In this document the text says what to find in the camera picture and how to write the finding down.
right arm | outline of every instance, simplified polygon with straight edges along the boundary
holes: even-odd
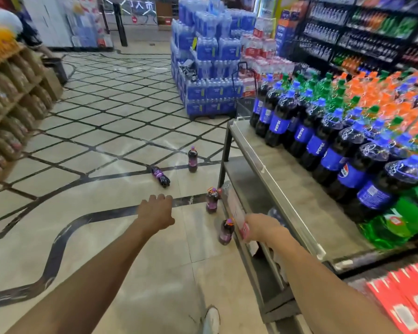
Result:
[[[245,241],[266,243],[282,258],[291,290],[314,334],[401,334],[364,295],[341,281],[308,253],[279,222],[246,216]]]

blue label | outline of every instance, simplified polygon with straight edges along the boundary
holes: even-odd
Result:
[[[299,128],[295,133],[295,140],[300,141],[301,143],[308,143],[310,138],[313,135],[313,129],[307,128],[306,126],[300,124]]]
[[[290,125],[288,126],[288,130],[290,130],[291,132],[294,132],[298,125],[299,125],[299,119],[297,117],[292,117]]]
[[[269,130],[271,130],[275,134],[283,134],[287,130],[289,124],[289,120],[283,120],[274,115],[271,119]]]
[[[347,161],[347,157],[342,157],[332,149],[328,149],[327,152],[325,152],[325,155],[323,155],[320,163],[324,168],[330,171],[339,171]]]
[[[346,187],[359,189],[366,182],[368,176],[365,172],[358,171],[348,163],[340,170],[337,179]]]
[[[315,156],[323,156],[327,148],[328,144],[317,136],[311,137],[307,144],[307,151]]]
[[[368,208],[378,210],[393,199],[393,195],[378,190],[372,182],[368,182],[358,193],[357,198]]]
[[[268,109],[264,109],[260,113],[260,117],[258,120],[261,121],[262,123],[269,124],[269,122],[271,122],[271,118],[272,118],[272,111]]]

white shoe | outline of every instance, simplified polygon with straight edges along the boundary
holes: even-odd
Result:
[[[209,306],[203,320],[203,334],[220,333],[220,313],[214,306]]]

pepsi display stand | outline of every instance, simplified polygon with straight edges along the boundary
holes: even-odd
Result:
[[[243,156],[229,157],[232,140]],[[300,244],[347,282],[353,282],[375,268],[380,272],[385,265],[418,255],[418,244],[409,243],[388,251],[375,249],[311,173],[283,146],[271,148],[255,134],[248,117],[231,120],[226,129],[218,187],[225,179],[231,181],[245,213],[266,214],[275,207]],[[235,217],[227,199],[222,197],[222,201],[229,217]],[[296,319],[300,310],[286,281],[284,267],[279,265],[272,249],[260,244],[262,257],[252,256],[242,241],[238,241],[241,239],[238,229],[235,234],[251,285],[258,296],[263,322],[275,322],[279,327],[283,321]]]

tiled floor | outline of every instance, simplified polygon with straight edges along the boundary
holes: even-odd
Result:
[[[205,211],[228,118],[190,122],[169,55],[69,54],[64,63],[75,72],[62,101],[0,183],[0,334],[159,193],[174,197],[176,224],[141,251],[95,333],[193,334],[209,304],[220,310],[222,334],[267,333],[234,243],[217,242],[222,213]],[[200,155],[194,174],[191,145]],[[153,164],[169,188],[151,176]]]

